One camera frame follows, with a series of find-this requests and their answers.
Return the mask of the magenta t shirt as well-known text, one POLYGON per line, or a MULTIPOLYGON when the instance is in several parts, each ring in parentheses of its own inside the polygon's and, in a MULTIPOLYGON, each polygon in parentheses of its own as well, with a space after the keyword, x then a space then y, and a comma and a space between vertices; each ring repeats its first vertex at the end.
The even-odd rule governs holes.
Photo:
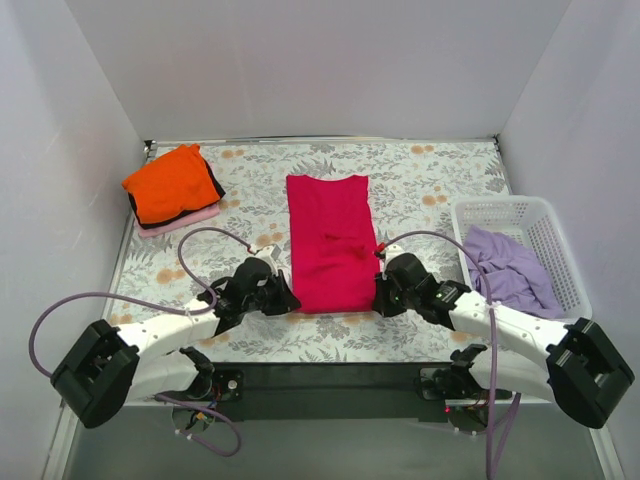
POLYGON ((370 311, 380 271, 369 178, 289 175, 291 274, 307 314, 370 311))

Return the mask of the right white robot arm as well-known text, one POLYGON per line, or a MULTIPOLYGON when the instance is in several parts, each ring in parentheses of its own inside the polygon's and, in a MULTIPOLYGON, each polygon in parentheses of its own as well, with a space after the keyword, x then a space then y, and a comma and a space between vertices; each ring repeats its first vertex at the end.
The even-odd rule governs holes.
POLYGON ((592 320, 547 320, 489 303, 462 283, 437 281, 414 254, 399 248, 379 257, 384 267, 375 277, 375 312, 390 318, 412 310, 430 324, 497 342, 454 351, 447 367, 422 382, 434 396, 471 399, 490 388, 521 393, 600 429, 635 380, 592 320))

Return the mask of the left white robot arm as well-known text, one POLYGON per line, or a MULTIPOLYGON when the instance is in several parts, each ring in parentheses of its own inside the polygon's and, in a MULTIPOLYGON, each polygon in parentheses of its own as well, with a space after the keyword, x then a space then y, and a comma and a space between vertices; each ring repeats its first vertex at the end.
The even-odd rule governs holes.
POLYGON ((87 428, 106 423, 132 400, 166 392, 210 398, 220 390, 215 366, 196 343, 238 326, 248 313, 279 316, 300 306, 273 262, 249 257, 177 314, 164 312, 121 327, 91 323, 50 382, 87 428))

